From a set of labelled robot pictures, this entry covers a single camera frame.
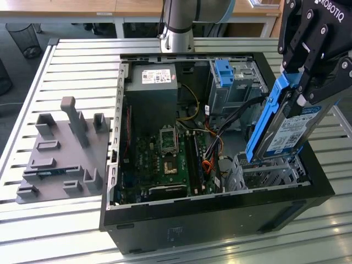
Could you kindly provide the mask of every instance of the motherboard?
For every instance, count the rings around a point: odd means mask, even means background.
[[[164,126],[156,135],[137,137],[134,165],[123,169],[117,200],[132,204],[208,193],[201,165],[205,151],[204,132],[176,133]]]

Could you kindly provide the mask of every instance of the power supply label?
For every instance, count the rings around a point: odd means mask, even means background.
[[[320,109],[320,106],[306,107],[303,108],[301,115],[285,119],[271,141],[267,154],[289,152],[307,130],[306,124],[318,114]]]
[[[171,83],[171,73],[165,70],[144,70],[142,72],[142,84],[164,84]]]

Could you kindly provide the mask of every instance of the mesh trash can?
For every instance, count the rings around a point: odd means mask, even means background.
[[[6,93],[12,86],[10,77],[5,69],[4,64],[0,60],[0,95]]]
[[[31,59],[40,55],[42,49],[32,24],[7,23],[6,30],[10,33],[25,58]]]

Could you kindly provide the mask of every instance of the robotiq logo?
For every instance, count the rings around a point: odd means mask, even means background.
[[[314,3],[319,4],[321,3],[326,9],[330,11],[336,17],[340,23],[342,22],[343,18],[345,17],[344,13],[341,12],[335,5],[330,3],[329,0],[315,0]]]

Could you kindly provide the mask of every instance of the aluminum table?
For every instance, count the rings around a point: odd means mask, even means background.
[[[198,52],[263,52],[273,72],[282,61],[277,40],[195,39]],[[148,254],[123,256],[98,230],[101,197],[18,205],[39,113],[67,119],[63,96],[74,96],[85,118],[113,119],[119,54],[158,53],[153,39],[60,40],[48,46],[0,159],[0,263],[346,263],[352,261],[352,129],[334,107],[310,144],[336,196],[309,209],[278,232]]]

